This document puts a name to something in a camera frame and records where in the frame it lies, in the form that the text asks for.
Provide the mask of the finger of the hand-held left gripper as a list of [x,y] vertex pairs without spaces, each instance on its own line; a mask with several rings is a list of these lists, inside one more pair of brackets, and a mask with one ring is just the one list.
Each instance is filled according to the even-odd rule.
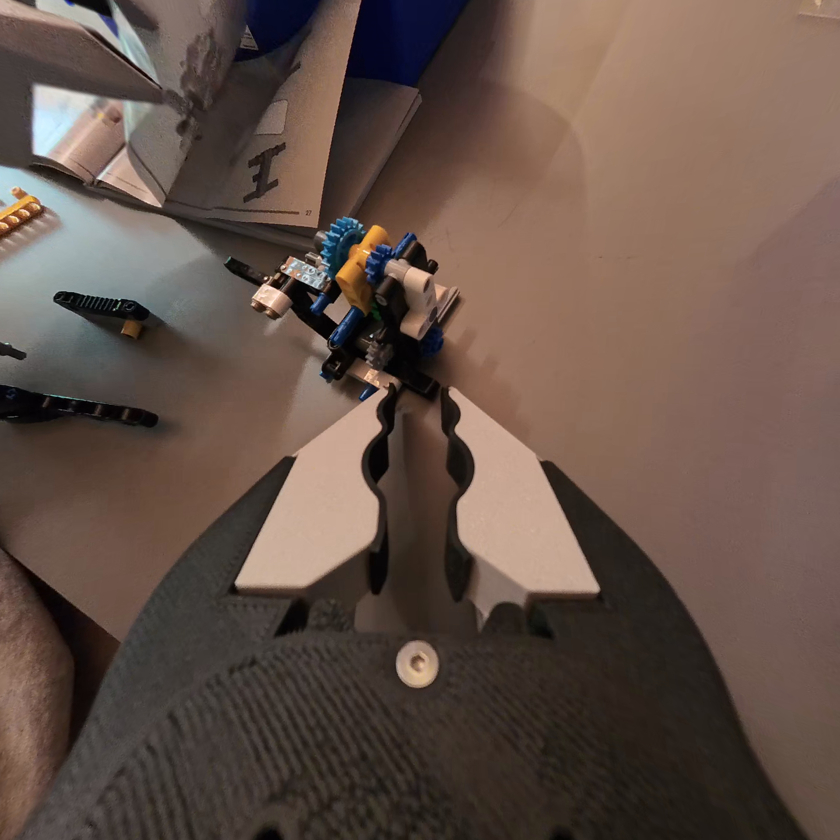
[[33,86],[159,103],[161,87],[98,34],[55,14],[1,16],[1,165],[29,166]]

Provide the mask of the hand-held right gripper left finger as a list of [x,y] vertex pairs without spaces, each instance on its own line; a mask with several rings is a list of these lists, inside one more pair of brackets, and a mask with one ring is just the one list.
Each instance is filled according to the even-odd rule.
[[236,592],[355,608],[382,592],[397,390],[378,390],[301,448],[234,582]]

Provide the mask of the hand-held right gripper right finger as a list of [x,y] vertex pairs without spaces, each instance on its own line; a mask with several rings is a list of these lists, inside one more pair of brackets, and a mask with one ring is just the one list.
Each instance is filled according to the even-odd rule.
[[554,492],[529,446],[454,387],[440,395],[448,507],[444,570],[456,602],[483,626],[499,605],[589,601],[601,593]]

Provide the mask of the multicolour lego vehicle assembly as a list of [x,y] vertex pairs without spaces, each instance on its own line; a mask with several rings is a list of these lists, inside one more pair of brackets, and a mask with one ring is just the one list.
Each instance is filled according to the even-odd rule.
[[457,287],[438,283],[437,261],[414,233],[393,244],[382,226],[346,216],[313,246],[270,275],[233,257],[224,267],[256,287],[252,309],[276,321],[292,313],[325,339],[324,381],[352,377],[364,386],[361,401],[392,386],[434,399],[440,384],[422,367],[443,349],[460,300]]

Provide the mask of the lego instruction booklet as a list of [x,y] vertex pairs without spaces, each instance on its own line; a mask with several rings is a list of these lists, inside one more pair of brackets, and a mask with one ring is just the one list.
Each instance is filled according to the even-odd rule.
[[348,77],[361,2],[319,2],[269,54],[235,61],[247,2],[2,2],[98,34],[159,103],[33,86],[30,165],[143,209],[276,240],[363,202],[421,101]]

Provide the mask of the long yellow lego beam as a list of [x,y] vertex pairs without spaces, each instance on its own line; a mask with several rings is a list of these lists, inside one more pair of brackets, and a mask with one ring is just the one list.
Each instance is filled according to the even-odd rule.
[[30,198],[1,205],[1,240],[27,234],[45,225],[53,224],[58,216],[43,204],[40,199],[29,193]]

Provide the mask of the lego gear rack beam assembly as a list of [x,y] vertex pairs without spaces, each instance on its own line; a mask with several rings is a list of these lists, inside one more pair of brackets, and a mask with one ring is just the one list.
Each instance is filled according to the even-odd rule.
[[162,318],[131,298],[92,296],[59,290],[52,301],[98,326],[133,340],[165,325]]

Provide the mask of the blue storage bin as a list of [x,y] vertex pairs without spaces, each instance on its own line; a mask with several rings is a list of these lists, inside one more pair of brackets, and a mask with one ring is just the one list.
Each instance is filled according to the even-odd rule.
[[[312,17],[318,1],[247,1],[235,61],[284,45]],[[414,87],[467,1],[362,1],[345,74]]]

